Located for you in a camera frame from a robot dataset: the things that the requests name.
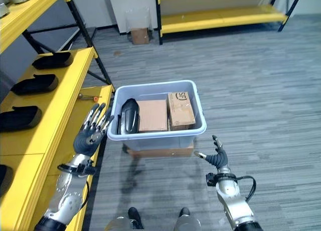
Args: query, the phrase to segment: wall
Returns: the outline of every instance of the wall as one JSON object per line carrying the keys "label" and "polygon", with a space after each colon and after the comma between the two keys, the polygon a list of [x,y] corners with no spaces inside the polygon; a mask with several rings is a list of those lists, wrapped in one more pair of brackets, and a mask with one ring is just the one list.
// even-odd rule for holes
{"label": "wall", "polygon": [[[292,15],[321,14],[320,1],[321,0],[299,0]],[[289,0],[289,6],[291,6],[292,2],[293,0]],[[284,12],[286,10],[286,0],[276,0],[275,6]]]}
{"label": "wall", "polygon": [[110,0],[74,0],[87,27],[104,27],[116,24]]}
{"label": "wall", "polygon": [[141,7],[149,8],[151,25],[153,28],[157,28],[155,0],[111,0],[111,4],[121,33],[126,32],[126,11]]}
{"label": "wall", "polygon": [[[42,29],[75,23],[64,0],[58,0],[43,13],[28,30]],[[33,37],[49,46],[59,49],[77,31],[78,28],[34,34]],[[0,100],[7,95],[14,83],[31,65],[37,53],[20,35],[0,56]]]}

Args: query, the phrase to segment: robotic finger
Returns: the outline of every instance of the robotic finger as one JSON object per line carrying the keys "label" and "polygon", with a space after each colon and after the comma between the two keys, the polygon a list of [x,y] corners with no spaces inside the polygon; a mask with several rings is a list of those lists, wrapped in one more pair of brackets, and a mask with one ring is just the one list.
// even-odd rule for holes
{"label": "robotic finger", "polygon": [[108,108],[107,111],[104,113],[104,115],[99,120],[97,126],[96,126],[96,132],[100,131],[101,127],[104,125],[106,120],[110,117],[111,114],[111,108]]}
{"label": "robotic finger", "polygon": [[90,125],[90,120],[91,120],[91,118],[93,117],[93,115],[94,115],[94,113],[95,113],[95,111],[96,111],[96,109],[97,109],[98,107],[99,107],[99,104],[96,103],[96,104],[91,108],[91,110],[88,112],[88,114],[87,114],[87,116],[86,116],[83,124],[81,125],[80,130],[86,130],[86,129],[89,127],[89,125]]}
{"label": "robotic finger", "polygon": [[105,135],[105,134],[106,134],[107,129],[108,129],[108,126],[110,125],[110,123],[111,123],[111,121],[112,121],[113,119],[114,119],[114,116],[113,116],[113,115],[110,116],[110,117],[107,119],[106,123],[104,124],[103,128],[102,128],[101,131],[100,131],[102,135]]}
{"label": "robotic finger", "polygon": [[92,120],[91,120],[90,130],[94,130],[94,129],[95,129],[96,124],[97,124],[97,121],[98,121],[98,118],[99,118],[102,110],[105,108],[105,106],[106,106],[105,103],[102,103],[102,104],[99,106],[99,108],[98,108],[95,116],[94,116],[94,117],[92,118]]}

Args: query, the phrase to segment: black shoe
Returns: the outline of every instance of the black shoe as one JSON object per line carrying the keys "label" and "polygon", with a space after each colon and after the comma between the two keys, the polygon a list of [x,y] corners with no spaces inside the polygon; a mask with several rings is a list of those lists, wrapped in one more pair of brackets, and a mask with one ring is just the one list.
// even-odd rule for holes
{"label": "black shoe", "polygon": [[183,207],[180,211],[180,216],[183,216],[183,215],[191,215],[191,212],[190,210],[187,208],[187,207]]}
{"label": "black shoe", "polygon": [[131,207],[128,210],[128,217],[129,219],[133,220],[132,223],[136,229],[144,229],[140,220],[140,215],[138,213],[138,210],[135,207]]}

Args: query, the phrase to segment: black cable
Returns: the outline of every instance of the black cable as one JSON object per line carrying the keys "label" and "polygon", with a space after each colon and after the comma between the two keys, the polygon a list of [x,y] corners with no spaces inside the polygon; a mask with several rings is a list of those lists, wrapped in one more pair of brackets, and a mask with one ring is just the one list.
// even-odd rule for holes
{"label": "black cable", "polygon": [[86,181],[86,184],[87,184],[87,194],[86,194],[85,201],[84,201],[84,203],[81,205],[81,208],[80,208],[80,209],[82,209],[82,208],[86,205],[86,203],[87,203],[87,201],[88,201],[88,198],[89,198],[89,191],[90,191],[90,189],[89,189],[89,183],[88,183],[88,181]]}
{"label": "black cable", "polygon": [[252,179],[253,180],[252,188],[249,192],[249,195],[247,195],[247,197],[245,198],[245,201],[248,202],[256,191],[256,181],[255,181],[255,178],[250,175],[237,177],[235,180],[242,180],[242,179]]}

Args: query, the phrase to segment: cardboard box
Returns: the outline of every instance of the cardboard box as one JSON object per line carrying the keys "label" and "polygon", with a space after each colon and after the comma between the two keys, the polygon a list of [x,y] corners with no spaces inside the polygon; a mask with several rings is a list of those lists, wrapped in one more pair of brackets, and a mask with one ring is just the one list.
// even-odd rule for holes
{"label": "cardboard box", "polygon": [[132,42],[135,45],[149,43],[147,28],[130,29],[130,34],[131,34]]}
{"label": "cardboard box", "polygon": [[195,116],[188,92],[168,94],[171,131],[187,130],[195,124]]}
{"label": "cardboard box", "polygon": [[155,149],[155,150],[143,150],[133,151],[127,149],[127,152],[133,158],[144,158],[144,157],[190,157],[194,150],[194,144],[186,148],[171,148],[171,149]]}
{"label": "cardboard box", "polygon": [[137,101],[139,105],[139,132],[167,131],[166,100]]}

